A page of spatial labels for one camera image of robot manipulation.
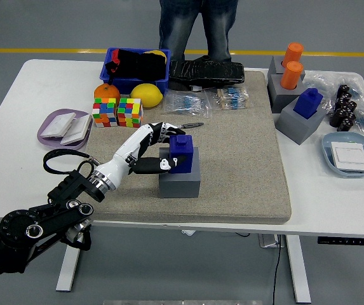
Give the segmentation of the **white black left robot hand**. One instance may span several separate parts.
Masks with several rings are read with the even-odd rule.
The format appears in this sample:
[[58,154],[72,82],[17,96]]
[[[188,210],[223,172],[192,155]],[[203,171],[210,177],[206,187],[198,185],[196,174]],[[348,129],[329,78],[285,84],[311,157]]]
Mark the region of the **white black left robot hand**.
[[144,158],[147,148],[157,143],[169,143],[171,136],[185,135],[185,131],[169,123],[142,125],[114,153],[112,159],[94,169],[89,181],[103,193],[117,189],[123,177],[131,174],[157,174],[169,172],[184,162],[179,158]]

